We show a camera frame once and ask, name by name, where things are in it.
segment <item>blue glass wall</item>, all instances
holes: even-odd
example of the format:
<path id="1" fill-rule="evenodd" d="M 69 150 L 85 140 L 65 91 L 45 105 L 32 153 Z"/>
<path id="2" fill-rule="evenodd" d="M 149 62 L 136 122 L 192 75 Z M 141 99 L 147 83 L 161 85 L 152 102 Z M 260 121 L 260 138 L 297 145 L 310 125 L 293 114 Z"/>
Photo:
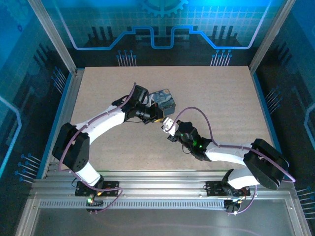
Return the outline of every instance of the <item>blue glass wall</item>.
<path id="1" fill-rule="evenodd" d="M 315 188 L 315 4 L 297 0 L 257 69 L 296 187 Z M 308 205 L 313 211 L 314 204 Z M 314 222 L 310 219 L 312 229 Z"/>
<path id="2" fill-rule="evenodd" d="M 140 66 L 248 65 L 283 1 L 43 2 L 84 67 L 132 66 L 134 55 Z"/>
<path id="3" fill-rule="evenodd" d="M 0 1 L 0 45 L 0 235 L 9 236 L 37 173 L 68 71 L 27 1 Z"/>

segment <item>wooden tabletop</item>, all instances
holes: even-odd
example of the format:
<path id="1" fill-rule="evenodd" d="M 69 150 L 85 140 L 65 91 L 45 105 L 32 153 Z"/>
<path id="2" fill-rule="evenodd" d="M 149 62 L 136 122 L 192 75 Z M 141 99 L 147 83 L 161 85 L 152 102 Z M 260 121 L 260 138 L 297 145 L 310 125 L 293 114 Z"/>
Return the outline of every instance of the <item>wooden tabletop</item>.
<path id="1" fill-rule="evenodd" d="M 169 89 L 176 115 L 188 106 L 208 117 L 216 141 L 251 143 L 262 138 L 271 144 L 260 103 L 246 66 L 86 67 L 71 123 L 98 115 L 114 100 L 129 94 L 133 82 L 149 92 Z M 203 116 L 188 111 L 199 134 L 209 138 Z M 161 123 L 123 123 L 97 138 L 90 147 L 90 162 L 102 170 L 228 170 L 227 162 L 198 161 L 182 152 L 161 130 Z"/>

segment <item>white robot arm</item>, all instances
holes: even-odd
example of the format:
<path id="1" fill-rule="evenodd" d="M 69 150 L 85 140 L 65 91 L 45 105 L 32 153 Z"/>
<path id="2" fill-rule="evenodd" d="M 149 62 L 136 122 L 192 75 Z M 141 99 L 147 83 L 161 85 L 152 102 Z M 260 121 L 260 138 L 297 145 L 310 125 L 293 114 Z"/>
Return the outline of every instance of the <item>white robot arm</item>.
<path id="1" fill-rule="evenodd" d="M 70 123 L 63 125 L 53 148 L 53 155 L 61 160 L 71 138 L 81 128 L 86 127 L 66 150 L 63 164 L 89 186 L 102 188 L 103 177 L 89 163 L 90 144 L 107 130 L 124 123 L 129 118 L 138 117 L 144 124 L 162 120 L 164 118 L 163 111 L 159 109 L 157 103 L 151 104 L 148 94 L 145 88 L 136 86 L 128 102 L 123 102 L 123 99 L 127 97 L 124 96 L 113 102 L 107 110 L 95 118 L 77 125 L 71 125 Z M 169 134 L 168 139 L 181 143 L 198 160 L 228 161 L 244 166 L 238 170 L 228 171 L 221 181 L 221 187 L 227 195 L 233 196 L 243 187 L 258 184 L 270 189 L 277 189 L 284 177 L 283 172 L 275 166 L 270 165 L 269 162 L 266 162 L 256 153 L 245 148 L 254 148 L 264 152 L 282 168 L 288 168 L 288 163 L 282 155 L 263 140 L 256 139 L 252 144 L 242 144 L 241 146 L 245 147 L 244 149 L 232 148 L 234 145 L 229 144 L 221 144 L 222 147 L 220 147 L 220 145 L 215 145 L 216 143 L 212 142 L 211 139 L 202 138 L 191 122 L 178 120 L 171 128 L 174 121 L 166 117 L 162 123 L 163 131 Z"/>

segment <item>vertical metal post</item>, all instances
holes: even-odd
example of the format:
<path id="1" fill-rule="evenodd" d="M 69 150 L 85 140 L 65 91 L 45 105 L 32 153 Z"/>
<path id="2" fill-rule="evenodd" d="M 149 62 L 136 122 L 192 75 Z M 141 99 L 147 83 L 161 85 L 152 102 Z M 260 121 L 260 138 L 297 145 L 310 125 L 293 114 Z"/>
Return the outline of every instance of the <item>vertical metal post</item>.
<path id="1" fill-rule="evenodd" d="M 43 3 L 41 0 L 28 0 L 35 15 L 39 19 L 40 23 L 44 27 L 48 37 L 52 41 L 53 45 L 55 46 L 57 52 L 59 53 L 61 59 L 65 63 L 67 69 L 72 75 L 76 73 L 76 66 L 65 46 L 63 40 L 61 39 L 53 21 L 51 20 L 48 12 L 46 11 Z"/>
<path id="2" fill-rule="evenodd" d="M 281 26 L 283 25 L 286 17 L 291 11 L 295 0 L 287 0 L 286 3 L 282 6 L 282 8 L 277 13 L 272 25 L 270 26 L 266 36 L 262 40 L 261 45 L 259 46 L 252 62 L 250 64 L 251 75 L 255 73 L 265 54 L 267 53 L 271 43 L 274 41 L 277 36 Z"/>

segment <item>printed image on box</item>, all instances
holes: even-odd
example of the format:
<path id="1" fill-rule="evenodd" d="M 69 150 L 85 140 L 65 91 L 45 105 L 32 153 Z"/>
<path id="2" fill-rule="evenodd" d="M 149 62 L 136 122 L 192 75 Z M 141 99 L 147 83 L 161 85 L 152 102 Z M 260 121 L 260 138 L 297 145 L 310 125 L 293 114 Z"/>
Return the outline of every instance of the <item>printed image on box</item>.
<path id="1" fill-rule="evenodd" d="M 163 110 L 165 116 L 175 112 L 175 101 L 168 89 L 150 93 L 149 97 L 150 95 L 153 95 L 153 100 L 158 103 L 158 107 Z"/>

